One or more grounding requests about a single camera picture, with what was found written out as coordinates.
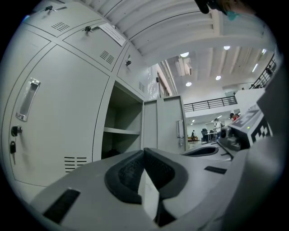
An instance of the vent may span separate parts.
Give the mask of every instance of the vent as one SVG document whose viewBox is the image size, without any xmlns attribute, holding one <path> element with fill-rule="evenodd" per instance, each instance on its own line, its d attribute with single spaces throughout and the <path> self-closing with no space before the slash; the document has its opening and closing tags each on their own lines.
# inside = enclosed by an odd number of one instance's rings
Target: vent
<svg viewBox="0 0 289 231">
<path fill-rule="evenodd" d="M 75 168 L 86 164 L 86 157 L 64 157 L 65 172 L 71 172 Z"/>
<path fill-rule="evenodd" d="M 105 60 L 108 57 L 108 52 L 104 51 L 103 53 L 101 53 L 100 57 Z"/>
<path fill-rule="evenodd" d="M 145 92 L 145 86 L 139 82 L 139 90 L 141 90 L 143 93 Z"/>
<path fill-rule="evenodd" d="M 101 53 L 100 57 L 106 60 L 106 62 L 108 62 L 109 64 L 112 64 L 114 60 L 114 57 L 110 55 L 107 51 L 104 51 L 103 53 Z"/>
<path fill-rule="evenodd" d="M 59 31 L 64 31 L 64 30 L 68 29 L 70 26 L 64 24 L 63 22 L 59 22 L 59 23 L 54 24 L 51 27 L 56 29 L 56 30 L 59 30 Z"/>
</svg>

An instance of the railing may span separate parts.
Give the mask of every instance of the railing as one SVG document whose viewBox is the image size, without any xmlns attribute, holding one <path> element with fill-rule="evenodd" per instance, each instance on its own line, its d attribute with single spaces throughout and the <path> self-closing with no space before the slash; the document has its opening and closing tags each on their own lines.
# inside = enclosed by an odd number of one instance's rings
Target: railing
<svg viewBox="0 0 289 231">
<path fill-rule="evenodd" d="M 267 82 L 269 81 L 269 79 L 271 78 L 271 76 L 276 70 L 276 63 L 275 63 L 275 59 L 273 60 L 273 57 L 274 56 L 272 56 L 265 70 L 262 72 L 259 78 L 255 81 L 255 83 L 251 85 L 249 89 L 263 88 L 266 86 Z"/>
<path fill-rule="evenodd" d="M 220 106 L 228 106 L 238 104 L 235 96 L 229 96 L 224 98 L 218 98 L 218 99 L 211 99 L 196 103 L 188 103 L 184 105 L 185 112 L 189 111 L 198 111 L 203 109 L 210 109 Z"/>
</svg>

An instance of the black slot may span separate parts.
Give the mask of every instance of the black slot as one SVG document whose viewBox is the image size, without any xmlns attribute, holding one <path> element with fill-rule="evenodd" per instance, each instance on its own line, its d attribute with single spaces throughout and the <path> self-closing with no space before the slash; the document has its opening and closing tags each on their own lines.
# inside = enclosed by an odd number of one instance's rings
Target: black slot
<svg viewBox="0 0 289 231">
<path fill-rule="evenodd" d="M 78 198 L 80 192 L 68 189 L 66 190 L 45 212 L 44 216 L 53 222 L 59 224 L 67 214 L 71 206 Z"/>
<path fill-rule="evenodd" d="M 207 171 L 212 171 L 212 172 L 215 172 L 215 173 L 219 173 L 219 174 L 225 174 L 227 169 L 224 169 L 224 168 L 217 168 L 217 167 L 212 167 L 212 166 L 207 166 L 205 168 L 205 170 Z"/>
</svg>

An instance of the ceiling light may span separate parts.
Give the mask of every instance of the ceiling light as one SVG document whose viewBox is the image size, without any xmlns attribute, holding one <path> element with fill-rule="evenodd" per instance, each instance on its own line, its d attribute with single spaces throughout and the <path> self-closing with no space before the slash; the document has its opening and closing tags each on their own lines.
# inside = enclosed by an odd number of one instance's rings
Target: ceiling light
<svg viewBox="0 0 289 231">
<path fill-rule="evenodd" d="M 254 70 L 256 69 L 256 67 L 257 67 L 257 66 L 258 66 L 258 64 L 256 64 L 256 65 L 255 65 L 255 67 L 254 67 L 254 69 L 253 69 L 253 71 L 252 71 L 252 72 L 254 72 Z"/>
<path fill-rule="evenodd" d="M 180 54 L 181 57 L 185 58 L 189 55 L 189 52 L 186 52 L 186 53 L 183 53 L 183 54 Z"/>
</svg>

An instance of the white desk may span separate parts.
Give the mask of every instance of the white desk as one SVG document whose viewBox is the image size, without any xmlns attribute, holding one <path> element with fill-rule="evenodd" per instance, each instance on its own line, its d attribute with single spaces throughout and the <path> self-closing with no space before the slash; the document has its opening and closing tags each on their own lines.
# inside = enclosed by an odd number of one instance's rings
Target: white desk
<svg viewBox="0 0 289 231">
<path fill-rule="evenodd" d="M 214 134 L 218 134 L 218 132 L 208 133 L 208 134 L 205 134 L 205 135 L 214 135 Z M 208 143 L 211 143 L 211 136 L 208 137 Z"/>
</svg>

